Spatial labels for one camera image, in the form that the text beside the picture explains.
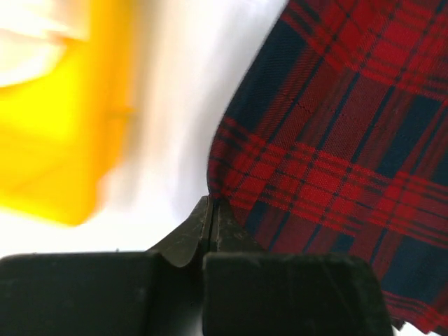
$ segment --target yellow object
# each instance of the yellow object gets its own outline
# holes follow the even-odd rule
[[[0,88],[0,204],[68,225],[99,203],[132,106],[134,2],[91,0],[88,41],[47,76]]]

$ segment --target white background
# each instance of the white background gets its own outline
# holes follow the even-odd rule
[[[207,194],[212,136],[285,2],[153,0],[135,154],[105,178],[106,206],[72,229],[0,211],[0,257],[145,250],[175,228]]]

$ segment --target black object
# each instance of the black object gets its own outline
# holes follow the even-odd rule
[[[203,197],[147,252],[0,262],[0,336],[392,336],[370,267],[272,255]]]

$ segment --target red plaid fabric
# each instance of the red plaid fabric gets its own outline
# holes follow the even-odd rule
[[[364,258],[393,318],[441,333],[447,114],[447,0],[291,0],[218,128],[210,193],[273,252]]]

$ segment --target clamp jaw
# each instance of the clamp jaw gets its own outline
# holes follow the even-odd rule
[[[0,260],[3,336],[392,336],[379,284],[344,255],[266,253],[203,197],[145,252]]]

